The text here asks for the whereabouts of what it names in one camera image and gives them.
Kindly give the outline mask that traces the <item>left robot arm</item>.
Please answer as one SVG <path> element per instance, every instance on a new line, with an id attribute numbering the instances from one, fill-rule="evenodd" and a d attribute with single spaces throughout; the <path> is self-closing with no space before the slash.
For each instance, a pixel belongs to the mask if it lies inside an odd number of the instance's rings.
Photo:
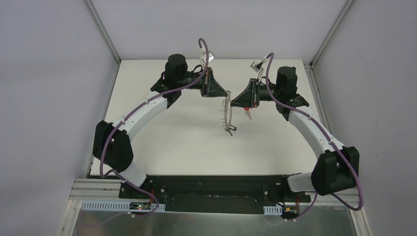
<path id="1" fill-rule="evenodd" d="M 109 166 L 124 181 L 132 183 L 131 192 L 138 199 L 149 195 L 150 186 L 145 182 L 147 174 L 133 161 L 131 141 L 153 118 L 170 108 L 184 89 L 199 90 L 202 97 L 227 95 L 208 66 L 213 58 L 212 52 L 204 53 L 198 65 L 201 71 L 188 71 L 185 56 L 170 55 L 160 78 L 135 108 L 112 122 L 102 120 L 96 125 L 93 156 L 100 166 Z"/>

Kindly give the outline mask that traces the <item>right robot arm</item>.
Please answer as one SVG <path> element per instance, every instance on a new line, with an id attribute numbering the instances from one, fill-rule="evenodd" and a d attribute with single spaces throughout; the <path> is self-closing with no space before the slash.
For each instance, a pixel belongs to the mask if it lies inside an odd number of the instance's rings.
<path id="1" fill-rule="evenodd" d="M 305 138 L 317 157 L 312 172 L 285 177 L 279 188 L 281 199 L 290 202 L 299 192 L 321 196 L 357 187 L 359 152 L 338 141 L 318 120 L 309 103 L 297 93 L 295 67 L 283 66 L 276 82 L 263 84 L 250 79 L 246 89 L 234 98 L 232 107 L 256 108 L 262 101 L 276 103 L 277 111 Z"/>

